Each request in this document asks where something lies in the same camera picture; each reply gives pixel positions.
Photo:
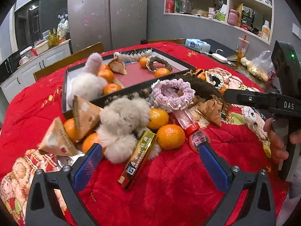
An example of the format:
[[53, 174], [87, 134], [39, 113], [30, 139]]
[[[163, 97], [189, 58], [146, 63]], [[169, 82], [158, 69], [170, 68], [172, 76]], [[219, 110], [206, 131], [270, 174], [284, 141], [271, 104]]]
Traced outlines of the person right hand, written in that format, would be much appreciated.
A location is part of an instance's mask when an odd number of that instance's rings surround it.
[[[263, 130], [267, 133], [270, 140], [271, 158], [276, 163], [283, 162], [289, 157], [289, 153], [284, 150], [284, 141], [272, 129], [273, 118], [266, 120]], [[301, 130], [292, 133], [289, 137], [292, 144], [299, 144], [301, 142]]]

